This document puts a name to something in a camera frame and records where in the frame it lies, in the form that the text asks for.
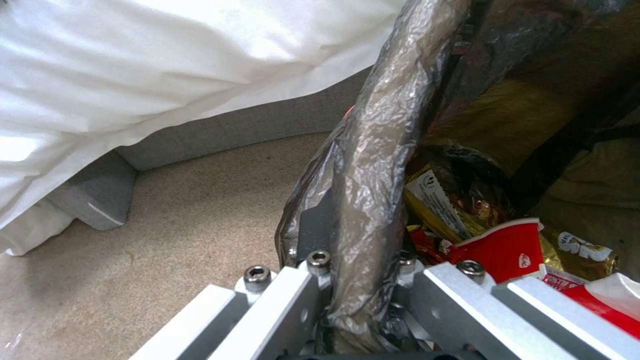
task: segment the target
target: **trash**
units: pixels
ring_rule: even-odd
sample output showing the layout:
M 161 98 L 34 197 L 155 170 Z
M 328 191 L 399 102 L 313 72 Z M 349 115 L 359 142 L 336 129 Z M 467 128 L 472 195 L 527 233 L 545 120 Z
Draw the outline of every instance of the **trash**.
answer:
M 275 239 L 283 264 L 297 261 L 300 213 L 316 206 L 329 188 L 335 197 L 330 236 L 335 289 L 323 322 L 329 326 L 330 352 L 397 350 L 381 330 L 406 225 L 403 199 L 429 231 L 453 244 L 450 260 L 484 256 L 487 271 L 498 274 L 496 281 L 535 274 L 541 264 L 559 262 L 557 242 L 539 235 L 537 221 L 500 224 L 505 220 L 532 214 L 550 226 L 548 220 L 562 218 L 558 229 L 612 250 L 622 247 L 614 243 L 624 238 L 606 238 L 608 224 L 614 224 L 616 234 L 640 233 L 640 187 L 626 173 L 615 178 L 627 179 L 628 191 L 614 193 L 616 183 L 608 181 L 606 190 L 615 196 L 598 201 L 589 196 L 588 186 L 569 201 L 547 193 L 567 164 L 579 168 L 583 152 L 621 142 L 615 138 L 625 132 L 609 130 L 637 107 L 632 99 L 640 80 L 640 37 L 628 34 L 640 30 L 640 4 L 476 3 L 484 4 L 485 11 L 476 13 L 477 4 L 466 0 L 407 2 L 353 111 L 311 161 L 287 202 Z M 460 25 L 468 20 L 473 34 L 458 41 Z M 407 167 L 410 177 L 420 174 L 403 189 L 420 130 L 420 152 L 426 149 L 444 160 Z M 621 157 L 637 159 L 627 158 L 637 149 L 628 146 Z M 605 163 L 612 158 L 599 154 Z M 633 170 L 629 174 L 640 167 L 637 161 L 620 163 Z M 438 173 L 442 164 L 451 166 L 451 177 Z M 431 175 L 438 186 L 430 183 Z M 603 184 L 597 178 L 569 183 Z M 608 211 L 612 207 L 602 199 L 618 200 L 617 212 Z M 582 207 L 553 213 L 563 204 Z M 584 225 L 585 218 L 597 225 Z M 495 224 L 498 230 L 488 230 Z M 584 234 L 583 225 L 588 228 Z M 516 235 L 517 229 L 525 230 L 525 241 L 502 236 Z M 637 241 L 625 249 L 640 256 Z M 630 273 L 640 267 L 637 261 L 625 264 Z
M 470 259 L 482 264 L 495 282 L 522 276 L 540 276 L 544 264 L 538 219 L 525 218 L 498 225 L 450 248 L 449 261 Z
M 616 273 L 561 291 L 640 340 L 640 283 Z
M 608 247 L 594 245 L 566 231 L 557 231 L 550 225 L 546 225 L 541 233 L 555 248 L 565 272 L 589 281 L 611 275 L 617 256 Z
M 404 186 L 407 206 L 440 237 L 454 243 L 470 237 L 447 194 L 444 192 L 431 165 L 409 177 Z
M 448 248 L 452 245 L 450 241 L 440 238 L 424 226 L 408 226 L 407 230 L 409 230 L 413 245 L 423 261 L 430 265 L 436 265 L 449 260 Z
M 551 266 L 545 265 L 541 271 L 543 273 L 542 281 L 556 290 L 566 290 L 587 283 L 585 279 L 554 269 Z

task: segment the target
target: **plastic bag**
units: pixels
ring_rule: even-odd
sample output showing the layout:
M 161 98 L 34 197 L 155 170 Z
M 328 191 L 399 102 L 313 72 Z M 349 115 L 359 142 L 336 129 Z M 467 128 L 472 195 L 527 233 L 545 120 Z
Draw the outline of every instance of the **plastic bag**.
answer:
M 454 125 L 457 116 L 527 55 L 619 11 L 625 3 L 495 0 L 488 7 L 485 1 L 472 6 L 467 0 L 409 0 L 405 4 L 355 107 L 310 162 L 276 231 L 281 264 L 295 264 L 300 214 L 332 189 L 334 293 L 326 317 L 331 327 L 327 351 L 397 350 L 381 334 L 381 322 L 395 284 L 405 226 L 404 169 L 420 130 L 450 123 L 450 128 L 463 130 Z M 480 136 L 496 130 L 489 128 Z M 433 145 L 453 143 L 451 137 L 440 138 L 442 143 Z M 456 149 L 463 151 L 456 154 Z M 478 174 L 491 176 L 491 171 L 500 170 L 472 147 L 455 145 L 447 150 L 464 160 L 480 160 Z

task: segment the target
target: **garbage bag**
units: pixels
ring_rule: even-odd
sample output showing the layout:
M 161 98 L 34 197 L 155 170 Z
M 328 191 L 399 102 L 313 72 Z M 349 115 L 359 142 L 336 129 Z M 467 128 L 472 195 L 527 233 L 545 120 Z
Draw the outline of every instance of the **garbage bag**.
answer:
M 549 127 L 540 129 L 527 111 L 537 111 L 536 116 L 542 116 L 544 108 L 528 106 L 527 94 L 538 94 L 540 84 L 536 81 L 543 82 L 545 78 L 532 76 L 532 86 L 527 87 L 517 79 L 518 74 L 553 67 L 554 51 L 559 50 L 551 49 L 552 45 L 583 29 L 593 30 L 594 24 L 596 28 L 606 24 L 616 14 L 625 13 L 622 10 L 626 10 L 627 3 L 631 2 L 409 0 L 405 4 L 355 106 L 311 160 L 287 201 L 276 230 L 281 265 L 295 265 L 300 260 L 296 252 L 300 214 L 317 206 L 332 189 L 335 214 L 330 250 L 334 289 L 323 322 L 331 330 L 327 351 L 397 350 L 381 334 L 380 324 L 385 320 L 395 285 L 405 226 L 404 168 L 417 146 L 420 131 L 426 133 L 424 146 L 439 147 L 447 156 L 467 161 L 480 173 L 493 176 L 499 185 L 508 186 L 519 166 L 580 113 L 561 106 L 559 109 L 553 94 L 546 94 L 549 112 L 557 117 L 549 117 Z M 633 18 L 629 16 L 628 21 L 633 23 Z M 600 38 L 614 36 L 613 33 Z M 635 52 L 628 45 L 634 40 L 624 41 L 620 53 L 633 60 Z M 579 49 L 579 41 L 573 48 Z M 579 56 L 590 49 L 595 50 L 587 48 Z M 532 54 L 540 51 L 547 51 L 551 58 L 531 60 L 522 65 L 520 73 L 516 71 L 523 60 L 529 61 Z M 615 58 L 600 55 L 603 61 Z M 571 68 L 569 62 L 563 64 L 556 67 Z M 624 65 L 627 69 L 630 64 L 619 62 L 604 68 L 613 70 Z M 599 69 L 593 66 L 582 70 Z M 575 81 L 578 74 L 574 74 L 567 81 Z M 620 74 L 617 75 L 612 79 L 604 74 L 586 79 L 585 83 L 595 86 L 617 80 Z M 607 88 L 603 94 L 627 91 L 632 83 L 629 79 Z M 524 99 L 492 103 L 505 95 L 508 99 L 513 92 L 509 86 L 514 86 Z M 580 97 L 570 91 L 565 95 L 568 99 Z M 519 108 L 518 102 L 527 105 L 525 110 Z M 474 106 L 479 110 L 471 116 Z M 480 116 L 491 111 L 508 112 L 505 109 L 510 107 L 515 108 L 510 115 Z M 531 120 L 527 129 L 518 130 L 517 124 L 523 121 L 517 115 Z M 519 140 L 524 146 L 516 149 Z M 510 145 L 514 147 L 512 157 L 508 154 Z M 500 146 L 506 153 L 504 157 L 488 150 Z

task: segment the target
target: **white cloth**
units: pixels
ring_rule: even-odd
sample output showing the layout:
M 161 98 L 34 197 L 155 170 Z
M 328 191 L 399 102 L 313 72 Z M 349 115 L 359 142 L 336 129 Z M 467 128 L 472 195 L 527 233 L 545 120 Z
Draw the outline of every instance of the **white cloth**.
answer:
M 38 201 L 0 230 L 0 252 L 21 256 L 60 234 L 74 217 L 47 199 Z
M 119 145 L 370 66 L 403 3 L 0 2 L 0 229 Z

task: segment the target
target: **bolt head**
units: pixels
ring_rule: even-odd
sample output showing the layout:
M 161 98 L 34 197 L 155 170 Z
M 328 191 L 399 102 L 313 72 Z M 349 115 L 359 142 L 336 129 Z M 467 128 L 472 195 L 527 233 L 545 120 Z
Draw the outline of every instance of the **bolt head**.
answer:
M 479 284 L 482 283 L 486 274 L 484 266 L 474 260 L 462 260 L 456 264 L 456 268 Z
M 400 252 L 400 274 L 409 274 L 415 270 L 415 256 L 406 250 Z
M 244 271 L 244 285 L 251 292 L 260 292 L 271 282 L 271 270 L 262 265 L 253 265 Z
M 316 250 L 307 256 L 307 269 L 311 274 L 324 275 L 329 272 L 331 255 L 327 251 Z

